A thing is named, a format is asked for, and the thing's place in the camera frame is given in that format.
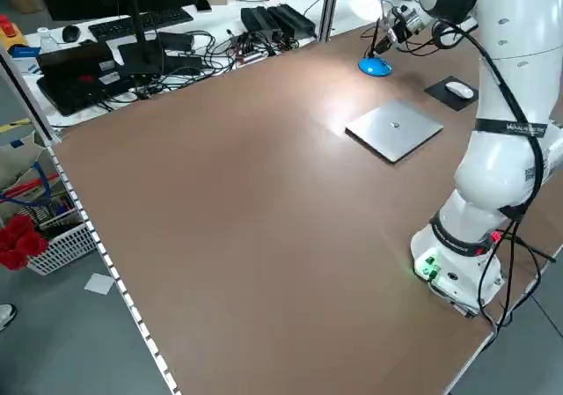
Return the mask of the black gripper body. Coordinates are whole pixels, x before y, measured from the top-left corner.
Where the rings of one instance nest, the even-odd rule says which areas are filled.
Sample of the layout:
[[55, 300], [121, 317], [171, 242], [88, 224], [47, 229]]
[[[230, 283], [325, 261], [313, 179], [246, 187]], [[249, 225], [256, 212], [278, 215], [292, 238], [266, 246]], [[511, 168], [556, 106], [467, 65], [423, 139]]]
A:
[[386, 39], [391, 44], [402, 44], [413, 36], [408, 21], [413, 11], [389, 11], [386, 17]]

